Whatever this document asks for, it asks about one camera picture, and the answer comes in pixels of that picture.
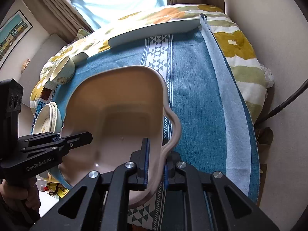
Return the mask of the person's left hand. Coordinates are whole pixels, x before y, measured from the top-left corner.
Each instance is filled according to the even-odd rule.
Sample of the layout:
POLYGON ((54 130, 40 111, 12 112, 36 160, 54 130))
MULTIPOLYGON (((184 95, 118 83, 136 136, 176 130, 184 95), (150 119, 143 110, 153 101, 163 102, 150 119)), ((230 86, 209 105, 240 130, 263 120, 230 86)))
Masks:
POLYGON ((28 180, 28 185, 25 188, 21 188, 8 184, 4 179, 1 183, 1 197, 11 208, 17 207, 18 202, 25 201, 26 207, 39 212, 41 202, 36 182, 37 178, 32 177, 28 180))

